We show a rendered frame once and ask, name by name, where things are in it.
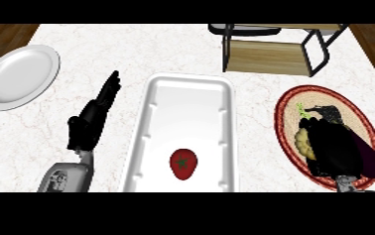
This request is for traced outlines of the black-framed wooden tiered shelf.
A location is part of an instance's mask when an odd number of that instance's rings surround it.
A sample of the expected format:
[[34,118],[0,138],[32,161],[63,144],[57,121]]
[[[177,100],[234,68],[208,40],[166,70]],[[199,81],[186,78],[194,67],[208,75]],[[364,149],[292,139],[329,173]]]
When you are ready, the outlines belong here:
[[[313,77],[329,61],[327,47],[346,29],[346,24],[209,24],[208,31],[222,37],[222,71],[304,75]],[[264,37],[282,29],[305,30],[299,43],[233,40]],[[317,38],[321,62],[311,66],[305,44]]]

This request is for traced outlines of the white rectangular tray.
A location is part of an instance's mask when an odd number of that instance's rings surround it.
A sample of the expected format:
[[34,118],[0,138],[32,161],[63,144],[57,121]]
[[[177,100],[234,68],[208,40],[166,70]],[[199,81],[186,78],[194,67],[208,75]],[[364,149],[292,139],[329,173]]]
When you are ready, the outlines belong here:
[[[186,180],[169,169],[169,156],[178,149],[189,149],[197,158]],[[234,92],[225,78],[180,73],[149,77],[118,189],[239,189]]]

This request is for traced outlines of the round woven red-rimmed placemat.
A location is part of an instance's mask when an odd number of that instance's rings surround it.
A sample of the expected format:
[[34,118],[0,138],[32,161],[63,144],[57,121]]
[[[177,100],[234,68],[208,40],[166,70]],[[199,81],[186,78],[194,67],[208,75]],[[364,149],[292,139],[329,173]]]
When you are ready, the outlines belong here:
[[310,174],[305,158],[293,145],[299,118],[308,114],[318,119],[320,114],[308,109],[329,105],[338,109],[344,125],[375,149],[375,127],[363,112],[339,93],[317,85],[299,85],[280,96],[274,111],[274,129],[282,151],[298,171],[315,184],[335,190],[335,180],[330,177],[315,177]]

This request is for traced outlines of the yellow squash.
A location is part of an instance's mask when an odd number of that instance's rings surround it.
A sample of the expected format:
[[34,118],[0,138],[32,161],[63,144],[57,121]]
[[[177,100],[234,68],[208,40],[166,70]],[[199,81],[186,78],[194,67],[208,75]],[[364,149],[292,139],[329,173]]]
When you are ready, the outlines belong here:
[[[298,116],[301,119],[308,120],[310,115],[304,111],[302,105],[299,103],[295,104],[296,107],[296,112]],[[293,135],[293,145],[296,147],[298,153],[308,159],[308,160],[315,160],[313,149],[308,143],[308,138],[307,138],[307,130],[302,127],[298,127],[298,131]]]

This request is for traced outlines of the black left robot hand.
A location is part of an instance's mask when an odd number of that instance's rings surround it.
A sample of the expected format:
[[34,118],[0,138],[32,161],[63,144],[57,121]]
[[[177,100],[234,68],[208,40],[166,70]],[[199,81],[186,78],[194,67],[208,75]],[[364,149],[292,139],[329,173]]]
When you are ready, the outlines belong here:
[[103,129],[106,113],[119,88],[118,71],[115,70],[104,81],[96,99],[88,102],[81,114],[72,116],[67,120],[69,150],[90,152],[94,149]]

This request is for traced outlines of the red tomato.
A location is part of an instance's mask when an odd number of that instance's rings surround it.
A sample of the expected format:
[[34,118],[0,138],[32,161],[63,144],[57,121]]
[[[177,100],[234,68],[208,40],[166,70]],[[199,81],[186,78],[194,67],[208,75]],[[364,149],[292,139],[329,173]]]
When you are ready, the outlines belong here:
[[189,149],[178,149],[169,156],[169,169],[180,180],[186,180],[196,169],[197,158]]

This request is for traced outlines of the white round plate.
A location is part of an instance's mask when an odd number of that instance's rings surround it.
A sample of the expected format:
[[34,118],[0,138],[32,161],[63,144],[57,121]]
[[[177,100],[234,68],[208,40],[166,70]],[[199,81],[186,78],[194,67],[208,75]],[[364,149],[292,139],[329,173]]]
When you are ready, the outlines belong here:
[[60,56],[44,45],[29,45],[0,58],[0,111],[29,103],[50,87],[60,70]]

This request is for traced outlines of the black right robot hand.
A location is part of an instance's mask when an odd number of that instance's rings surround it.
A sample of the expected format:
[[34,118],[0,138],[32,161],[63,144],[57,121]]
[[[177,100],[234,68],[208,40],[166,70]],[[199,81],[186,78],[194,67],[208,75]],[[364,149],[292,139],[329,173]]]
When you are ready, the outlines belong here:
[[305,130],[307,141],[314,158],[307,158],[307,167],[313,176],[361,177],[363,163],[357,145],[345,128],[341,113],[332,105],[305,109],[321,118],[301,118],[298,128]]

